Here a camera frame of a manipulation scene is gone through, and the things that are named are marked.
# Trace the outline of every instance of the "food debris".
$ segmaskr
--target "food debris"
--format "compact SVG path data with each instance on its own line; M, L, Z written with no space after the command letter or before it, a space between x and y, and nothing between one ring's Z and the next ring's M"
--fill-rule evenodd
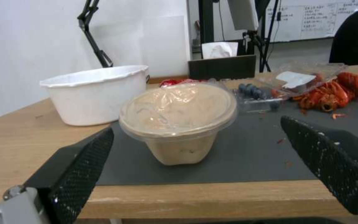
M266 110L254 110L254 111L249 111L249 112L257 112L259 114L259 120L262 120L265 118L266 116Z
M285 140L285 138L278 140L278 141L277 141L277 144L282 143L284 140Z
M344 117L346 114L332 114L332 119L336 120L339 117Z
M291 161L285 161L284 164L285 164L285 167L286 167L286 168L290 168L290 167L292 166L292 162L291 162Z

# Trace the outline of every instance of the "takeout bowl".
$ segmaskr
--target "takeout bowl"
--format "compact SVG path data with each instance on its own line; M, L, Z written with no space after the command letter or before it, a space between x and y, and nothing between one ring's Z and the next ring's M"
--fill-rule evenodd
M64 123L104 124L118 119L124 102L146 90L148 66L128 65L60 75L40 81Z
M237 116L232 93L203 83L157 88L124 104L119 124L165 165L200 162Z

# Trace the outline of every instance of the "gray mat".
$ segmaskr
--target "gray mat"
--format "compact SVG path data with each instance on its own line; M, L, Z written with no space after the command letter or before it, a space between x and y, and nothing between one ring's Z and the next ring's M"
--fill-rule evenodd
M358 99L336 113L347 116L333 120L330 114L319 111L303 115L294 102L285 102L278 112L240 113L230 127L219 132L203 161L172 167L162 165L145 143L126 135L118 122L114 122L114 144L97 185L315 179L285 139L280 117L289 115L322 126L345 129L358 136Z

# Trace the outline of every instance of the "white label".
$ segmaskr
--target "white label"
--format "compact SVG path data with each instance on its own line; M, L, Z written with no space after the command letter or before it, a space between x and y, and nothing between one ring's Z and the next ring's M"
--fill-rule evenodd
M286 71L277 75L276 78L278 80L287 82L285 85L283 85L283 88L295 88L297 86L307 84L316 77L314 75Z

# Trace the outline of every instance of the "red crayfish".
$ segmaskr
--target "red crayfish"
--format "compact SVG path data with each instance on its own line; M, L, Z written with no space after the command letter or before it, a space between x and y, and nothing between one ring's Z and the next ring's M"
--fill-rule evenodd
M301 109L314 108L329 112L345 107L355 97L358 97L358 75L342 72L336 79L292 99L299 102Z

